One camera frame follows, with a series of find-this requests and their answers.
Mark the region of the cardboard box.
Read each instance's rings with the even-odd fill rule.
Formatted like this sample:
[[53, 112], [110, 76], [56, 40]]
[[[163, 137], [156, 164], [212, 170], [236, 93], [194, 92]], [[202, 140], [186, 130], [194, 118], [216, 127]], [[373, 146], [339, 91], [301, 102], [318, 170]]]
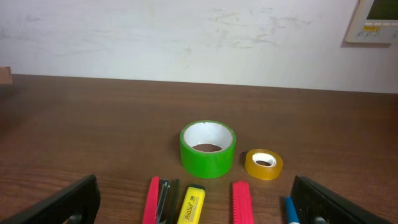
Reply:
[[10, 67], [0, 67], [0, 84], [12, 84], [12, 72]]

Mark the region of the yellow highlighter pen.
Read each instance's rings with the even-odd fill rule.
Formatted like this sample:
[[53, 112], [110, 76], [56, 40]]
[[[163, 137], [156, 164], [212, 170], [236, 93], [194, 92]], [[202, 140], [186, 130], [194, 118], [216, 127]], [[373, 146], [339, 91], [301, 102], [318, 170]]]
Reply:
[[189, 185], [182, 203], [177, 224], [198, 224], [205, 199], [205, 187]]

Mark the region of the red utility knife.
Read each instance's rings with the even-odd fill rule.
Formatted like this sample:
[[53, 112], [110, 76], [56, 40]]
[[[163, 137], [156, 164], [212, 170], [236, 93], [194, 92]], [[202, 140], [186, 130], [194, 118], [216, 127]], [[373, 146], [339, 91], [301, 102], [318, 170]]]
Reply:
[[249, 184], [245, 181], [233, 183], [233, 223], [254, 224], [252, 198]]

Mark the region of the wall control panel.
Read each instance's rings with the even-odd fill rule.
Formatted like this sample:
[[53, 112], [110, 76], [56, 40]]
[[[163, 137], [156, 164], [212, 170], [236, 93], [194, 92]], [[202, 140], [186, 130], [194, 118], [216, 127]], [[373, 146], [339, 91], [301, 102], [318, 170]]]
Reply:
[[397, 0], [359, 0], [348, 27], [349, 43], [397, 43]]

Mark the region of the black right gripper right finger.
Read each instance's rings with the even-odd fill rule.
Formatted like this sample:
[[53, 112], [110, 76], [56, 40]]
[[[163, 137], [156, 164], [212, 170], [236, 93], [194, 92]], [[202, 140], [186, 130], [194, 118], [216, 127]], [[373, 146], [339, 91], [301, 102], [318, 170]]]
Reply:
[[308, 177], [295, 176], [290, 196], [299, 223], [391, 224]]

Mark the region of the small yellow tape roll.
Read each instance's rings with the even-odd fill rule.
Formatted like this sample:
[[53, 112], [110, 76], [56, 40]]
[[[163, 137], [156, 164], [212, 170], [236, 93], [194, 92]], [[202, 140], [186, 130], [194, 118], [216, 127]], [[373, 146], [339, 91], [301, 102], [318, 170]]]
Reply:
[[278, 178], [283, 168], [282, 158], [267, 149], [251, 149], [247, 152], [244, 168], [251, 176], [261, 180]]

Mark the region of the blue white marker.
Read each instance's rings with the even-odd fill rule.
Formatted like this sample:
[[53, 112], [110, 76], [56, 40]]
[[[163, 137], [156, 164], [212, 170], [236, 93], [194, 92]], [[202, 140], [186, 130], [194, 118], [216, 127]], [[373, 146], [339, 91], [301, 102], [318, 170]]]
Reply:
[[291, 197], [285, 198], [285, 210], [287, 214], [288, 224], [300, 224], [299, 218], [297, 216], [295, 206]]

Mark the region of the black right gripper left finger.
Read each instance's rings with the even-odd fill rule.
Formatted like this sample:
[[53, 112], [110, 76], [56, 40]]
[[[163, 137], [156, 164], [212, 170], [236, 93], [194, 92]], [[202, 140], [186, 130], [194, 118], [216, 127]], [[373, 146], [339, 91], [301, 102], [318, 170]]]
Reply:
[[1, 224], [94, 224], [100, 201], [97, 179], [91, 174]]

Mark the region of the green tape roll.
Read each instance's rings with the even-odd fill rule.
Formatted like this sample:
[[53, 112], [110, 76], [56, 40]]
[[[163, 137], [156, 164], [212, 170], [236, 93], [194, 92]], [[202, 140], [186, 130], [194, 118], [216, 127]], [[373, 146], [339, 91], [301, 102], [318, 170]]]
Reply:
[[[217, 146], [220, 150], [205, 152], [195, 148], [203, 144]], [[233, 166], [235, 146], [235, 132], [219, 121], [195, 121], [180, 132], [182, 166], [189, 174], [202, 179], [214, 179], [228, 173]]]

